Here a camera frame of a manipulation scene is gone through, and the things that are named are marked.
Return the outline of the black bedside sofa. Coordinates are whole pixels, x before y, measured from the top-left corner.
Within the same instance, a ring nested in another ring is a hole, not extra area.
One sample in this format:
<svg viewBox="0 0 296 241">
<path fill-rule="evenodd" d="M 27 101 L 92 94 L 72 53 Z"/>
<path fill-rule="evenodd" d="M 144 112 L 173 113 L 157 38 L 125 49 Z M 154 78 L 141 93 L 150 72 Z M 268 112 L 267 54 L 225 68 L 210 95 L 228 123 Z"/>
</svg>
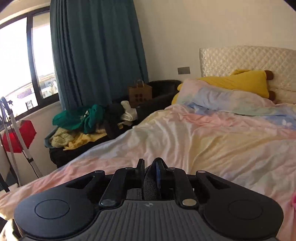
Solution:
<svg viewBox="0 0 296 241">
<path fill-rule="evenodd" d="M 179 92 L 177 90 L 177 87 L 180 84 L 180 80 L 159 80 L 149 82 L 147 85 L 152 87 L 152 99 L 136 107 L 138 119 L 132 122 L 132 126 L 139 124 L 151 113 L 157 110 L 165 109 L 166 107 L 170 106 L 173 97 Z M 120 104 L 124 100 L 128 100 L 127 95 L 114 100 L 112 103 Z M 127 129 L 126 131 L 132 128 L 131 126 L 124 127 Z M 57 166 L 57 168 L 66 165 L 92 147 L 111 140 L 107 135 L 105 135 L 104 137 L 101 137 L 94 142 L 83 144 L 77 149 L 64 150 L 63 148 L 54 148 L 51 146 L 49 138 L 52 137 L 54 133 L 55 131 L 52 131 L 44 139 L 44 145 L 46 148 L 49 149 L 50 160 Z"/>
</svg>

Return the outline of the green garment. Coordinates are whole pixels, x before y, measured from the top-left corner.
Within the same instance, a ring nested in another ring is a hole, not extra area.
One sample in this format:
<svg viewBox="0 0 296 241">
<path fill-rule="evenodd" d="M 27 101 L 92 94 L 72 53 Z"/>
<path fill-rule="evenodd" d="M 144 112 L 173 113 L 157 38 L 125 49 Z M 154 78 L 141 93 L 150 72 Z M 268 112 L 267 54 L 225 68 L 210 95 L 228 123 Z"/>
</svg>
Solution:
<svg viewBox="0 0 296 241">
<path fill-rule="evenodd" d="M 95 132 L 96 125 L 103 120 L 103 116 L 104 108 L 100 105 L 82 106 L 72 110 L 64 110 L 55 115 L 52 125 L 88 134 Z"/>
</svg>

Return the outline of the white quilted headboard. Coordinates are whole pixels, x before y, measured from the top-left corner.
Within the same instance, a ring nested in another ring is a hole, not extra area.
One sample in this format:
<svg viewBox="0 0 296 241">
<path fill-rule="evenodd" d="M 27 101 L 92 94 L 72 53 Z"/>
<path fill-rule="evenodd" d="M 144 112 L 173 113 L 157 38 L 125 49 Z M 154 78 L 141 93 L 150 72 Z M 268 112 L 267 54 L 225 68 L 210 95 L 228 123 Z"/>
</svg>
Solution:
<svg viewBox="0 0 296 241">
<path fill-rule="evenodd" d="M 201 75 L 228 76 L 236 69 L 270 70 L 274 74 L 269 88 L 278 103 L 295 104 L 294 50 L 264 46 L 200 48 Z"/>
</svg>

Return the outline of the brown paper bag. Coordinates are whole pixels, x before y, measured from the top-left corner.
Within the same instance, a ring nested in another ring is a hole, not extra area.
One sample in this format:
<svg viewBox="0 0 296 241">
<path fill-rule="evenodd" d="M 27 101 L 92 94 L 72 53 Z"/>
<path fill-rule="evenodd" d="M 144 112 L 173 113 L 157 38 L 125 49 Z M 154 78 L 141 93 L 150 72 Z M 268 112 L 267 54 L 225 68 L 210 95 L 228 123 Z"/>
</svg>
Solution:
<svg viewBox="0 0 296 241">
<path fill-rule="evenodd" d="M 152 99 L 152 87 L 145 84 L 143 80 L 137 80 L 135 86 L 129 87 L 128 96 L 130 106 L 136 108 Z"/>
</svg>

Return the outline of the black garment on sofa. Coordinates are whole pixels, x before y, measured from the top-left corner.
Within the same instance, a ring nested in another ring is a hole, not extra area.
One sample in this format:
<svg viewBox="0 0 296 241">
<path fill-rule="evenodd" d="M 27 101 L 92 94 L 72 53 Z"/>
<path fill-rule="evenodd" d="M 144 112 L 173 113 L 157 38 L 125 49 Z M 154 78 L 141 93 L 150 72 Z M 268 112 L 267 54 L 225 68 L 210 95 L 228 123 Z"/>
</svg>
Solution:
<svg viewBox="0 0 296 241">
<path fill-rule="evenodd" d="M 104 108 L 103 125 L 107 136 L 112 140 L 126 132 L 126 128 L 119 128 L 120 117 L 124 114 L 125 109 L 119 103 L 112 103 Z"/>
</svg>

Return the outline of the grey wall switch plate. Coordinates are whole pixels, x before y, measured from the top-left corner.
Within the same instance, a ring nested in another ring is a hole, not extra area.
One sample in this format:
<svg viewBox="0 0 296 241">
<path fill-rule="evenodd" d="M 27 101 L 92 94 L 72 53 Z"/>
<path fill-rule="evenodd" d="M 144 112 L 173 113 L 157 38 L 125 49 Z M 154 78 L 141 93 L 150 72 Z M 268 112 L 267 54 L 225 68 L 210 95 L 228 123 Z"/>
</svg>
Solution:
<svg viewBox="0 0 296 241">
<path fill-rule="evenodd" d="M 190 74 L 190 68 L 188 67 L 179 67 L 178 69 L 178 75 L 184 75 L 184 74 Z"/>
</svg>

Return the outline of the white cloth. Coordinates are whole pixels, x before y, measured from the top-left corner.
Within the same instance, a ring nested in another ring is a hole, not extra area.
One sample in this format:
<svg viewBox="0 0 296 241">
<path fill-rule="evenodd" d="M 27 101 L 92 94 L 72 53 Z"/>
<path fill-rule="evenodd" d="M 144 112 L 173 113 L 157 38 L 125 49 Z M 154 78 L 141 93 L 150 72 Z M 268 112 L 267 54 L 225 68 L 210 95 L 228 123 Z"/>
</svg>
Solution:
<svg viewBox="0 0 296 241">
<path fill-rule="evenodd" d="M 129 101 L 124 100 L 121 102 L 121 105 L 123 106 L 125 112 L 121 115 L 120 119 L 123 121 L 135 121 L 137 120 L 137 110 L 135 108 L 132 108 L 130 106 Z"/>
</svg>

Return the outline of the yellow plush pillow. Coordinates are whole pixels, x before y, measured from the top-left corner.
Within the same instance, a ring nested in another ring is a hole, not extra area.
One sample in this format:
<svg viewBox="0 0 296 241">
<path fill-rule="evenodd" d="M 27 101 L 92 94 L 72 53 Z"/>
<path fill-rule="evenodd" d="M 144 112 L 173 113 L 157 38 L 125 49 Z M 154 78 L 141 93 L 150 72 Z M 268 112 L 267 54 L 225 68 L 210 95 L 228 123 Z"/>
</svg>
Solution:
<svg viewBox="0 0 296 241">
<path fill-rule="evenodd" d="M 260 97 L 269 99 L 273 103 L 276 99 L 276 93 L 268 89 L 268 81 L 273 80 L 274 74 L 270 70 L 235 70 L 229 76 L 206 76 L 200 77 L 209 85 L 228 89 L 228 90 L 241 90 L 257 94 Z M 178 95 L 173 97 L 171 104 L 176 104 Z"/>
</svg>

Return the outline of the black framed window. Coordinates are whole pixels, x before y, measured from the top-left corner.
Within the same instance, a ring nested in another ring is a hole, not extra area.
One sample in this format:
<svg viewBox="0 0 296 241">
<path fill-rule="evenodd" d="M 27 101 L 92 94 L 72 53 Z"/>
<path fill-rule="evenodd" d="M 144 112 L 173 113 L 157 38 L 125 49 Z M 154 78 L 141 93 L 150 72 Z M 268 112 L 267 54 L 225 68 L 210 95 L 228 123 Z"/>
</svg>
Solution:
<svg viewBox="0 0 296 241">
<path fill-rule="evenodd" d="M 49 6 L 1 23 L 1 96 L 17 118 L 59 100 Z"/>
</svg>

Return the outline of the teal curtain near bed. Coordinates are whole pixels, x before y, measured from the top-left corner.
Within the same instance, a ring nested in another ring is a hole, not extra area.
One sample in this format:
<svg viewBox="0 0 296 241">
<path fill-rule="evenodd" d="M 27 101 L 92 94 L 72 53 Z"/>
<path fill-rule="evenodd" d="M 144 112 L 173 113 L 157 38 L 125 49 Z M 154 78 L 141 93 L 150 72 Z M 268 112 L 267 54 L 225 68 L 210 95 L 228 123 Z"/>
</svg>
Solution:
<svg viewBox="0 0 296 241">
<path fill-rule="evenodd" d="M 63 109 L 108 105 L 148 80 L 133 1 L 51 1 L 50 27 Z"/>
</svg>

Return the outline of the pastel tie-dye duvet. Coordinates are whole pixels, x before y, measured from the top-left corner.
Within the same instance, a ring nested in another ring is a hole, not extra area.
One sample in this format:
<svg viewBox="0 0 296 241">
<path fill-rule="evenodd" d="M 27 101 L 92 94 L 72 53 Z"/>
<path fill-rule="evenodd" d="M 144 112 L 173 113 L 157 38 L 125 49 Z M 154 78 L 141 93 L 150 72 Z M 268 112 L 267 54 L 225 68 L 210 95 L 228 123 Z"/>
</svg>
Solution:
<svg viewBox="0 0 296 241">
<path fill-rule="evenodd" d="M 200 115 L 173 105 L 157 111 L 114 140 L 97 145 L 67 165 L 1 197 L 1 217 L 10 220 L 26 197 L 95 170 L 114 173 L 149 165 L 160 157 L 194 174 L 205 170 L 277 201 L 284 212 L 280 240 L 295 240 L 295 127 L 259 116 L 216 112 Z"/>
</svg>

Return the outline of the pale yellow knitted garment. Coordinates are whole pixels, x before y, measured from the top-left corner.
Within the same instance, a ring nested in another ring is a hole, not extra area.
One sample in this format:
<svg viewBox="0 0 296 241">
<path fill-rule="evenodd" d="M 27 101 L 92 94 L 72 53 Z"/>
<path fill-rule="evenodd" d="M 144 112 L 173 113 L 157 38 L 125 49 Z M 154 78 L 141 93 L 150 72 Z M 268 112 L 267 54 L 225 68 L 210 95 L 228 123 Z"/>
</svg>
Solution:
<svg viewBox="0 0 296 241">
<path fill-rule="evenodd" d="M 65 147 L 73 140 L 72 132 L 61 127 L 58 127 L 52 137 L 49 138 L 49 142 L 54 148 Z"/>
</svg>

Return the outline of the pastel tie-dye pillow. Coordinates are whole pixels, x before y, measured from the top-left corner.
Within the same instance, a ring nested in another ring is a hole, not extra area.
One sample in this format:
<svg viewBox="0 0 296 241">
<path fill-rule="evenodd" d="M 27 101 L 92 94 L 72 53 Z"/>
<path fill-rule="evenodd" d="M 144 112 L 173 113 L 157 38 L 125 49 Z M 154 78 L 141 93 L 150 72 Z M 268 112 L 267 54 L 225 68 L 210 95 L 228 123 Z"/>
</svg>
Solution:
<svg viewBox="0 0 296 241">
<path fill-rule="evenodd" d="M 257 94 L 228 90 L 202 80 L 187 79 L 182 83 L 177 104 L 200 106 L 210 110 L 249 116 L 290 116 L 295 118 L 294 104 L 274 104 Z"/>
</svg>

